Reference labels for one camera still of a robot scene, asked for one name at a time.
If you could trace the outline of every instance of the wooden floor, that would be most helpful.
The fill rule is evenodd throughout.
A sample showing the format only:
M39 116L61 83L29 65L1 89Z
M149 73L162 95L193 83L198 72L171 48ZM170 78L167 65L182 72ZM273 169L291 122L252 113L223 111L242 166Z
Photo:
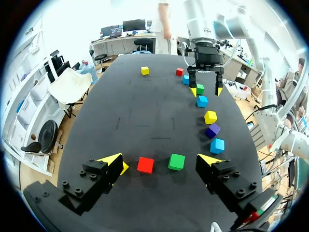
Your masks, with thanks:
M104 78L104 73L103 74L98 74L98 78ZM254 111L254 106L257 104L253 99L248 98L248 101L240 100L238 98L235 98L236 104L240 108L243 117L246 119L253 111ZM73 112L77 115L79 110L81 109L82 105L77 105ZM63 131L62 139L61 139L61 144L65 146L66 140L68 138L70 129L73 125L73 122L75 120L75 117L68 118L66 115L64 116L64 119L59 127L60 130ZM253 121L256 123L255 118L252 116L248 119L248 121ZM263 148L260 150L261 152L264 152L265 154L268 154L267 148ZM21 190L23 190L26 186L29 184L35 182L35 181L40 181L41 183L44 183L45 180L49 180L51 183L53 183L55 186L57 186L57 180L58 180L58 171L59 171L59 165L61 162L61 157L62 157L62 152L63 150L59 149L59 152L57 154L52 154L50 156L50 159L55 162L55 169L52 177L46 176L42 173L39 173L28 166L21 164L20 167L20 183L21 183ZM261 152L258 152L258 157L259 159L264 159L265 161L271 160L273 157L273 154L270 154L270 156L267 156ZM277 163L275 164L276 166L279 165L283 160L279 159ZM263 189L272 187L273 189L278 190L278 193L281 195L289 196L293 193L293 189L288 188L288 177L284 177L282 180L279 181L280 176L284 176L287 173L287 170L284 168L281 168L279 170L279 173L274 173L272 175L269 175L262 180L262 186ZM269 221L272 222L275 220L278 216L272 216L270 217Z

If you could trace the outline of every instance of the person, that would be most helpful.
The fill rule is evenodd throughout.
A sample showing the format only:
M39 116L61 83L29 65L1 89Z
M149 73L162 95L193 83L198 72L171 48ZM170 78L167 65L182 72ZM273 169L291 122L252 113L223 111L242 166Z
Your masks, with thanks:
M300 58L298 62L298 71L297 72L288 72L286 75L283 76L276 82L276 89L277 89L277 104L278 105L285 105L286 101L289 100L291 97L297 82L302 74L304 68L305 59ZM302 90L301 94L299 95L297 101L295 102L294 106L292 107L292 112L296 117L296 113L298 111L299 118L302 118L305 115L307 110L307 103L308 103L308 90L305 86ZM285 121L285 125L289 128L292 127L293 119L290 115L287 115L287 120Z
M151 26L155 33L155 53L177 55L176 0L158 0L156 17Z

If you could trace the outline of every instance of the bolt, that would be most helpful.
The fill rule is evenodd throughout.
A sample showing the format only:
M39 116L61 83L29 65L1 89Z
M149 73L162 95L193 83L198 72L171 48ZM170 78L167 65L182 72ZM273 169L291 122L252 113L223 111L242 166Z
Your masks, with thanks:
M97 175L96 174L91 174L90 175L90 179L95 181L97 179Z
M223 180L225 180L225 181L229 180L229 178L230 178L229 175L224 175L223 176Z
M39 203L40 200L41 200L41 199L40 199L39 197L35 197L35 198L34 198L35 203Z
M86 176L86 173L85 173L85 171L81 170L81 171L79 171L79 175Z
M48 197L49 196L49 193L46 191L43 193L43 197Z
M239 176L240 176L240 171L234 172L233 176L234 176L234 177L239 177Z
M66 180L62 181L62 186L63 186L64 188L70 187L68 181L66 181Z
M256 185L257 185L256 182L252 182L252 183L250 184L250 188L251 188L251 189L255 189L255 188L256 188Z
M236 195L238 195L239 197L243 196L244 194L245 194L245 190L242 188L236 192Z
M76 196L80 197L80 196L83 195L83 191L80 188L76 188L75 189L75 194L76 194Z

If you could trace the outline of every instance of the green cube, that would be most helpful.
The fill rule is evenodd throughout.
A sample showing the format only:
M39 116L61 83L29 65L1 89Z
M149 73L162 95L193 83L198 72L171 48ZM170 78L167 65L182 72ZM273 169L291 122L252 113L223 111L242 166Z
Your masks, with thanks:
M180 171L184 166L185 156L172 154L169 158L169 169Z
M197 84L197 94L203 94L204 86L201 84Z

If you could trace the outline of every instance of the purple cube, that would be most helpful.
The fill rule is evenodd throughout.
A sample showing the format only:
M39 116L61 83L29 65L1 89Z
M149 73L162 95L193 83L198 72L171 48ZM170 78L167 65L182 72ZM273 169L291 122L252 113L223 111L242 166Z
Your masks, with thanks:
M219 131L220 127L217 124L212 123L205 133L210 139L212 139L219 133Z

